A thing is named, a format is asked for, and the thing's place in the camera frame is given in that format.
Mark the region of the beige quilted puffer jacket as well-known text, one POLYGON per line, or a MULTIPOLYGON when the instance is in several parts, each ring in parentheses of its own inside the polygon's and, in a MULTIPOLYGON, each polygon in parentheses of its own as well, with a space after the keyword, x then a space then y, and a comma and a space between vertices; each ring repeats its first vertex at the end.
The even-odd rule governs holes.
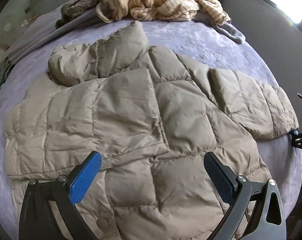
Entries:
POLYGON ((55 48, 48 68, 4 126, 15 212, 29 179, 55 179, 98 151, 102 171, 78 207, 100 239, 207 239, 227 205, 205 153, 265 182, 257 140, 299 126, 280 87, 151 46, 137 21, 55 48))

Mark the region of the grey upholstered side panel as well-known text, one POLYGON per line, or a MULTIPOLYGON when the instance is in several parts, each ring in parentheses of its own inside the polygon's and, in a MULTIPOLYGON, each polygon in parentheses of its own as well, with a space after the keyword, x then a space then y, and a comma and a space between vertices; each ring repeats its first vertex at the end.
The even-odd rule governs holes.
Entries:
POLYGON ((220 2, 287 93, 302 130, 302 32, 263 0, 220 2))

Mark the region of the dark green fringed scarf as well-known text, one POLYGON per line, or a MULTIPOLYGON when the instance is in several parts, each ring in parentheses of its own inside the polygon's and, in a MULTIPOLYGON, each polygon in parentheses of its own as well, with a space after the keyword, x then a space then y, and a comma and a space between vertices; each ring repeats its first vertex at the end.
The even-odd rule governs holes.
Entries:
POLYGON ((15 64, 11 62, 11 60, 8 57, 5 57, 0 62, 0 89, 3 86, 3 84, 6 82, 10 72, 14 68, 15 64))

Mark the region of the white round fan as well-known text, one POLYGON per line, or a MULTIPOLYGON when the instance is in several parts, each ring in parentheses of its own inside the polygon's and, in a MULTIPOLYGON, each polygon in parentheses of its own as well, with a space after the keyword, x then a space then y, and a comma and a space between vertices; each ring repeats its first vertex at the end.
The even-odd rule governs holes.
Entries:
POLYGON ((6 14, 0 18, 0 48, 8 49, 19 37, 24 34, 23 23, 26 16, 6 14))

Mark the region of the brown fuzzy garment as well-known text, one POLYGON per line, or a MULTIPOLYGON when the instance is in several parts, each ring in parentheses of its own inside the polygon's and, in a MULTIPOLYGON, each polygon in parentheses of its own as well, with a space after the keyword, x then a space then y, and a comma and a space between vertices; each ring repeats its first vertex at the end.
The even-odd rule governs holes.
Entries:
POLYGON ((75 20, 90 9, 96 7, 101 0, 71 0, 61 8, 62 18, 56 22, 56 28, 60 28, 75 20))

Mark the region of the cream striped garment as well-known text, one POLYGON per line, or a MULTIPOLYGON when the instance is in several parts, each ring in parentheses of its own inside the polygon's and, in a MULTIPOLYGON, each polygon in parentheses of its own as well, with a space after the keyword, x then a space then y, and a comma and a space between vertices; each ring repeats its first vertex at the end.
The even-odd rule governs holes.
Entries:
POLYGON ((128 15, 141 22, 182 22, 192 20, 199 12, 208 15, 215 25, 231 20, 218 0, 101 0, 96 12, 105 23, 120 21, 128 15))

